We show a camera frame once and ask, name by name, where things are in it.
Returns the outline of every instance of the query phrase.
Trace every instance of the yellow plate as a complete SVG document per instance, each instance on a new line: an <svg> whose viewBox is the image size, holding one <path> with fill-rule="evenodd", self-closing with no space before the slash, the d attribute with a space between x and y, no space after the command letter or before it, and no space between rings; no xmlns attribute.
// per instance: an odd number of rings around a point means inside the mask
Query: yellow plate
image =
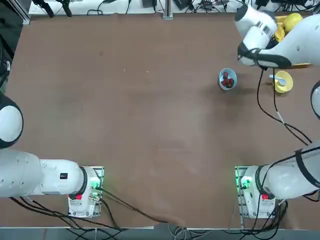
<svg viewBox="0 0 320 240"><path fill-rule="evenodd" d="M285 80L285 85L281 86L278 80L275 79L275 90L278 93L283 94L289 92L293 88L294 81L289 73L287 73L286 71L278 71L275 76Z"/></svg>

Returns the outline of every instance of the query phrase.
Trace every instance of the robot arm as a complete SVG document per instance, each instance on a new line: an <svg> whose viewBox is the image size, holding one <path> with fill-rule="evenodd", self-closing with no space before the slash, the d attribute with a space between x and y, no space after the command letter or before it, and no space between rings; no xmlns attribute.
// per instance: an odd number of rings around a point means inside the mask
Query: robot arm
<svg viewBox="0 0 320 240"><path fill-rule="evenodd" d="M68 195L70 215L99 216L101 204L93 188L102 187L99 169L65 159L39 159L8 148L19 139L23 126L18 105L0 92L0 198Z"/></svg>
<svg viewBox="0 0 320 240"><path fill-rule="evenodd" d="M235 16L235 25L243 41L238 59L248 66L292 68L294 65L320 65L320 15L300 21L276 46L266 49L277 30L276 20L265 12L243 5ZM312 90L311 104L317 114L318 91ZM250 218L267 218L275 199L292 199L320 189L320 142L313 143L288 160L276 165L249 166L240 181ZM304 151L316 148L303 154ZM258 216L256 212L260 203Z"/></svg>
<svg viewBox="0 0 320 240"><path fill-rule="evenodd" d="M300 21L276 46L265 49L276 32L276 20L267 12L243 5L235 25L244 36L237 49L239 60L248 66L288 69L299 64L320 65L320 15Z"/></svg>

